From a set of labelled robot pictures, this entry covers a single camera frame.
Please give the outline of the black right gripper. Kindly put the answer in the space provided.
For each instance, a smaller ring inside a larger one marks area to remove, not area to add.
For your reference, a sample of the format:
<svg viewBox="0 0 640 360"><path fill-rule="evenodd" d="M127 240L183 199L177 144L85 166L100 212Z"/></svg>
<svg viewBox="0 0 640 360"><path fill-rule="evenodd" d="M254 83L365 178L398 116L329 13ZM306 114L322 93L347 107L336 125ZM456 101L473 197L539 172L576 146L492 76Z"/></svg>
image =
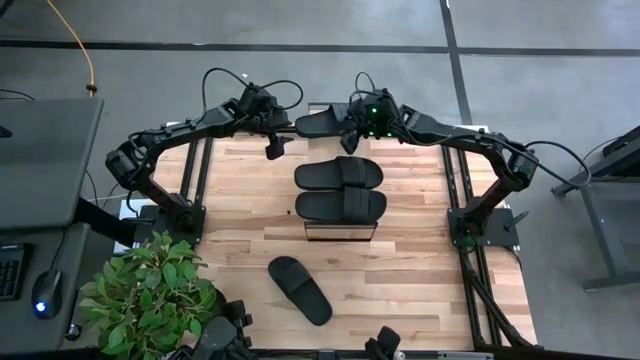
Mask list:
<svg viewBox="0 0 640 360"><path fill-rule="evenodd" d="M341 137L347 154L354 154L361 137L392 137L392 122L398 119L398 107L387 89L355 90L347 102L330 102L333 110L347 110L344 129L331 136Z"/></svg>

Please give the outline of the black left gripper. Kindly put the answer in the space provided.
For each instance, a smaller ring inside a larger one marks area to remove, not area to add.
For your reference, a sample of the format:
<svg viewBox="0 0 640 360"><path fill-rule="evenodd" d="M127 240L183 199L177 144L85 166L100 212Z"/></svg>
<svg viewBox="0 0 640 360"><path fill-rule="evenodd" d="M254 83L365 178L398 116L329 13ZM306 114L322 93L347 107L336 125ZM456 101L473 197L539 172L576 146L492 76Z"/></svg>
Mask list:
<svg viewBox="0 0 640 360"><path fill-rule="evenodd" d="M277 98L265 88L250 83L238 102L244 117L240 129L253 134L267 136L266 158L275 160L284 155L284 145L293 141L292 137L278 136L278 130L291 130L292 123L286 111L278 105Z"/></svg>

